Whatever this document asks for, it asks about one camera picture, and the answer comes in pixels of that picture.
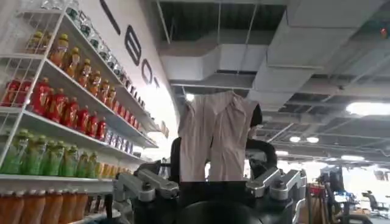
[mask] red bottle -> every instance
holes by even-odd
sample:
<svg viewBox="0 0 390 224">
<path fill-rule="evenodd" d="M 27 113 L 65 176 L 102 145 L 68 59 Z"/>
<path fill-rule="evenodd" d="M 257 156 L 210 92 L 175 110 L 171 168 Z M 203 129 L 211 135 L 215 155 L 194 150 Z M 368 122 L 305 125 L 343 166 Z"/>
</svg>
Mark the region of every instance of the red bottle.
<svg viewBox="0 0 390 224">
<path fill-rule="evenodd" d="M 64 95 L 63 89 L 58 89 L 58 93 L 54 94 L 49 102 L 49 110 L 46 113 L 46 117 L 59 123 L 67 102 L 68 98 Z"/>
<path fill-rule="evenodd" d="M 5 90 L 5 96 L 2 99 L 1 106 L 2 107 L 11 107 L 13 101 L 15 100 L 16 93 L 19 91 L 20 80 L 14 79 L 11 82 L 7 83 Z"/>
<path fill-rule="evenodd" d="M 71 101 L 68 102 L 65 106 L 61 124 L 69 128 L 73 127 L 76 120 L 76 114 L 78 109 L 79 109 L 79 105 L 77 104 L 77 98 L 73 97 Z"/>
<path fill-rule="evenodd" d="M 26 99 L 27 93 L 30 90 L 31 87 L 31 79 L 25 79 L 25 81 L 22 82 L 22 84 L 19 87 L 19 92 L 16 95 L 16 106 L 17 107 L 22 107 L 24 100 Z"/>
<path fill-rule="evenodd" d="M 87 135 L 91 137 L 96 136 L 96 131 L 98 130 L 98 113 L 93 112 L 93 115 L 90 116 L 87 124 Z"/>
<path fill-rule="evenodd" d="M 97 124 L 97 131 L 96 131 L 96 139 L 103 140 L 104 139 L 104 133 L 105 133 L 105 118 Z"/>
<path fill-rule="evenodd" d="M 47 101 L 51 93 L 52 88 L 49 87 L 49 79 L 43 78 L 42 81 L 35 85 L 34 91 L 32 92 L 30 107 L 31 110 L 39 115 L 44 115 L 47 109 Z"/>
<path fill-rule="evenodd" d="M 88 106 L 85 106 L 83 109 L 77 112 L 76 116 L 76 129 L 81 133 L 87 132 L 87 124 L 90 115 L 88 114 Z"/>
</svg>

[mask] garment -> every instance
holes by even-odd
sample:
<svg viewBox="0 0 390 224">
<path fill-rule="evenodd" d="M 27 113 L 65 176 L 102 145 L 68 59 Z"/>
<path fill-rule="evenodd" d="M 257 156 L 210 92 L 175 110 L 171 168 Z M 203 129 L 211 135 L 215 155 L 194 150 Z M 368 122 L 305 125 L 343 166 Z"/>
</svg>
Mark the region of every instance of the garment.
<svg viewBox="0 0 390 224">
<path fill-rule="evenodd" d="M 257 105 L 232 91 L 195 97 L 179 126 L 181 181 L 204 181 L 207 159 L 211 181 L 242 180 L 245 144 Z"/>
</svg>

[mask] green bottle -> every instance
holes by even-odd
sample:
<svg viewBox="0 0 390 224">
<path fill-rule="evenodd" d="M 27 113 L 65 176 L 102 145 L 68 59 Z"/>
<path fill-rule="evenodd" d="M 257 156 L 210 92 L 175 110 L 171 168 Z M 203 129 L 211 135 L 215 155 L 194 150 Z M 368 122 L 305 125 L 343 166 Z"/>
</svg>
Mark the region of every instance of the green bottle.
<svg viewBox="0 0 390 224">
<path fill-rule="evenodd" d="M 3 136 L 4 145 L 9 137 L 9 133 Z M 29 132 L 27 129 L 21 129 L 12 139 L 7 155 L 1 166 L 0 173 L 20 174 L 24 152 L 29 144 Z"/>
<path fill-rule="evenodd" d="M 32 140 L 31 137 L 29 137 L 31 142 L 24 154 L 22 174 L 39 175 L 40 165 L 46 151 L 46 136 L 41 135 L 36 140 Z"/>
</svg>

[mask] exposed ceiling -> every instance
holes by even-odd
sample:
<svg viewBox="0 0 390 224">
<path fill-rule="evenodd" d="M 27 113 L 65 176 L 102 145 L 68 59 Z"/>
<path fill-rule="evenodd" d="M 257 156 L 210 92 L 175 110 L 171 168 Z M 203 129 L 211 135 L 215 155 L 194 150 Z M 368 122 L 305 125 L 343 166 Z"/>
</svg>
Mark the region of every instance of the exposed ceiling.
<svg viewBox="0 0 390 224">
<path fill-rule="evenodd" d="M 186 93 L 234 90 L 259 101 L 265 122 L 257 136 L 289 160 L 346 163 L 329 158 L 348 154 L 390 166 L 390 117 L 345 112 L 354 101 L 390 102 L 390 40 L 380 33 L 390 29 L 390 3 L 219 2 L 154 3 L 166 26 L 161 60 L 179 105 Z"/>
</svg>

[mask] ceiling light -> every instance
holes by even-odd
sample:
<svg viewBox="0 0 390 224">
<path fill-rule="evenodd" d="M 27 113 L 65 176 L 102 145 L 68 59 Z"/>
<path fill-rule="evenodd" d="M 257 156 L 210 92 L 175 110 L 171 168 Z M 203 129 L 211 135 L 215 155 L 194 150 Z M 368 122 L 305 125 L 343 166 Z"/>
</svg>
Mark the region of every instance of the ceiling light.
<svg viewBox="0 0 390 224">
<path fill-rule="evenodd" d="M 344 155 L 341 157 L 343 160 L 351 160 L 351 161 L 363 161 L 364 157 L 362 156 L 350 156 L 350 155 Z"/>
<path fill-rule="evenodd" d="M 300 137 L 298 137 L 298 136 L 290 137 L 290 142 L 299 142 L 299 141 L 300 141 Z"/>
<path fill-rule="evenodd" d="M 373 103 L 373 102 L 355 102 L 347 106 L 346 109 L 351 114 L 361 116 L 368 115 L 390 115 L 389 103 Z"/>
<path fill-rule="evenodd" d="M 317 137 L 309 137 L 309 138 L 306 138 L 306 141 L 310 142 L 310 143 L 317 143 L 318 142 L 318 138 Z"/>
<path fill-rule="evenodd" d="M 287 151 L 275 151 L 276 155 L 278 156 L 287 156 L 288 152 Z"/>
<path fill-rule="evenodd" d="M 193 101 L 194 98 L 195 98 L 194 94 L 191 94 L 191 93 L 186 93 L 186 94 L 185 94 L 185 99 L 186 99 L 187 101 Z"/>
</svg>

